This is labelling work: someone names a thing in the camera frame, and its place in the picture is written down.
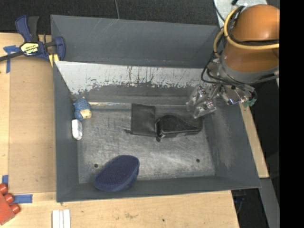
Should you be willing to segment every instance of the bin floor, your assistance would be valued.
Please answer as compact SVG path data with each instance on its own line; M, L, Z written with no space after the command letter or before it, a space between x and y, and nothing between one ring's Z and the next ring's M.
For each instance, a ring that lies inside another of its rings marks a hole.
M83 138L78 141L79 183L94 176L112 158L133 155L140 161L138 179L169 179L214 176L215 167L206 132L163 138L127 133L131 129L131 108L92 108L92 118L82 121Z

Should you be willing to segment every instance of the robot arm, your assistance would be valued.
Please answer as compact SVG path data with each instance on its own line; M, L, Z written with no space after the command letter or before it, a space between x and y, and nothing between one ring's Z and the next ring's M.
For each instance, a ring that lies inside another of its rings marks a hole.
M227 16L214 41L214 54L186 103L197 118L216 110L215 97L228 105L252 106L257 94L251 84L274 79L279 70L279 9L270 5L238 7ZM224 50L217 44L225 38Z

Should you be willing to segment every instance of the dark background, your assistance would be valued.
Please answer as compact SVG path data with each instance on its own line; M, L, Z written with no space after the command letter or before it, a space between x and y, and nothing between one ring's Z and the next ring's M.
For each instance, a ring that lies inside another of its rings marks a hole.
M71 15L217 25L212 0L0 0L0 31L16 32L21 15L39 16L38 33L51 34L50 15ZM280 8L280 0L266 0ZM280 202L279 89L275 80L255 85L258 100L251 107L276 197ZM241 228L267 228L258 189L234 190Z

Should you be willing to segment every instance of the yellow label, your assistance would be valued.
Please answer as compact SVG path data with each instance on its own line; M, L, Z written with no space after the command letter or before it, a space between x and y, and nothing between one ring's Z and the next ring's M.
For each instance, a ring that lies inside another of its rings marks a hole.
M21 51L26 52L27 55L38 51L39 45L37 43L25 43L20 47Z

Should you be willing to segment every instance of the orange object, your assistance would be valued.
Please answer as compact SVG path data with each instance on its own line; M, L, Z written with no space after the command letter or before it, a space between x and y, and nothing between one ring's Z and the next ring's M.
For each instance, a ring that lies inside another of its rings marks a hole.
M280 10L271 5L259 4L245 9L231 34L239 41L279 39ZM224 60L228 67L243 73L263 72L277 68L279 49L239 49L227 43Z
M4 225L6 222L15 217L15 214L20 212L20 206L14 201L12 194L7 193L8 187L5 183L0 184L0 224Z

